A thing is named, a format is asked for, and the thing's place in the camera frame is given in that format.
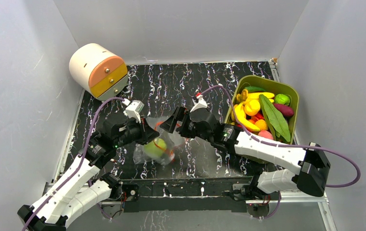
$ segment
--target purple vegetable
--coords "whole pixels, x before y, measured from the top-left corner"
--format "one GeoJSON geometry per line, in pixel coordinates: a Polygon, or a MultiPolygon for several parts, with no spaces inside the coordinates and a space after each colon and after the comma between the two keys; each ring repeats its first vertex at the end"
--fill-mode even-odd
{"type": "Polygon", "coordinates": [[[293,111],[293,109],[289,106],[283,105],[283,104],[279,104],[279,103],[274,103],[273,106],[282,113],[283,117],[285,118],[290,118],[292,117],[295,112],[293,111]]]}

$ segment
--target gray floor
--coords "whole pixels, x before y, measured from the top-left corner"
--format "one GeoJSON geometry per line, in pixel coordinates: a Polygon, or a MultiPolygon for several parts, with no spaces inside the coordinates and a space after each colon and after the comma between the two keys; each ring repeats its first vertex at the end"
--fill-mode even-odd
{"type": "Polygon", "coordinates": [[[95,206],[71,224],[68,231],[324,231],[317,203],[282,203],[262,222],[230,211],[150,211],[127,213],[112,223],[95,206]]]}

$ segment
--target green bin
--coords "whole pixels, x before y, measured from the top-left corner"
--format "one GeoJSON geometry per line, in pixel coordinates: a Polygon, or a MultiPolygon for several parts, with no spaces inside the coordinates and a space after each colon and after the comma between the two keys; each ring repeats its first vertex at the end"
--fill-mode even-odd
{"type": "MultiPolygon", "coordinates": [[[[237,94],[240,94],[242,92],[242,90],[248,86],[260,87],[260,88],[265,89],[267,92],[274,93],[275,95],[285,94],[290,97],[289,106],[295,112],[294,116],[292,116],[292,118],[290,118],[290,120],[288,121],[289,131],[290,131],[290,143],[293,143],[293,136],[294,136],[294,132],[295,132],[297,111],[298,111],[298,105],[299,105],[299,94],[297,93],[297,91],[295,91],[295,89],[293,89],[291,86],[289,86],[287,84],[276,82],[276,81],[273,81],[270,79],[262,78],[259,76],[245,76],[239,81],[237,89],[235,90],[235,93],[233,95],[232,102],[234,104],[236,104],[235,96],[237,94]]],[[[225,123],[227,123],[227,124],[233,122],[231,120],[231,110],[232,110],[231,107],[229,107],[227,116],[225,117],[225,123]]]]}

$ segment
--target robotic arm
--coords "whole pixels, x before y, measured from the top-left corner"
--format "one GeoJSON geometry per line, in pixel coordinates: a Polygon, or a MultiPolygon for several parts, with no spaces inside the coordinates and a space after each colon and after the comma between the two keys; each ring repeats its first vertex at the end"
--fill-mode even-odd
{"type": "Polygon", "coordinates": [[[106,120],[103,130],[92,134],[87,154],[77,174],[57,190],[58,185],[61,185],[76,171],[82,161],[84,150],[79,151],[69,169],[45,195],[31,206],[23,205],[19,209],[17,214],[25,223],[33,211],[52,196],[31,220],[29,230],[64,231],[94,204],[108,198],[120,197],[122,194],[121,181],[110,174],[105,174],[90,188],[78,195],[77,193],[91,177],[115,157],[117,148],[132,142],[144,145],[159,136],[159,132],[152,129],[145,118],[139,115],[142,108],[142,102],[133,101],[125,110],[123,122],[116,123],[116,121],[106,120]]]}
{"type": "MultiPolygon", "coordinates": [[[[330,163],[323,151],[269,146],[257,142],[242,128],[220,123],[207,109],[207,103],[201,95],[197,95],[191,110],[177,107],[173,115],[160,127],[172,133],[178,121],[182,123],[176,131],[182,137],[200,137],[222,152],[257,157],[285,168],[274,172],[262,172],[255,176],[249,186],[241,189],[242,196],[261,198],[275,191],[295,189],[308,195],[323,196],[330,170],[330,163]]],[[[259,136],[258,139],[282,144],[259,136]]]]}

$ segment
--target black marble table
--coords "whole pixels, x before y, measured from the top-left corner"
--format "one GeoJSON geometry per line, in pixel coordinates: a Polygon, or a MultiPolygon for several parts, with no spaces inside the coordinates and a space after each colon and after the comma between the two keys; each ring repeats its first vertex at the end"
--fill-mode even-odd
{"type": "MultiPolygon", "coordinates": [[[[141,115],[152,118],[168,117],[176,106],[191,108],[194,105],[192,96],[216,84],[224,86],[233,94],[243,76],[257,75],[273,79],[268,62],[153,64],[133,65],[128,69],[128,86],[120,96],[142,101],[145,106],[141,115]]],[[[228,103],[222,91],[214,90],[204,98],[211,112],[224,121],[228,103]]],[[[82,148],[92,116],[100,104],[100,101],[85,92],[65,170],[82,148]]],[[[115,101],[105,106],[99,115],[97,129],[112,113],[122,108],[120,102],[115,101]]],[[[134,144],[118,149],[116,163],[109,162],[101,174],[110,171],[121,179],[237,178],[250,177],[256,171],[274,167],[216,152],[210,144],[199,138],[175,149],[175,161],[167,166],[152,161],[135,165],[134,150],[134,144]]]]}

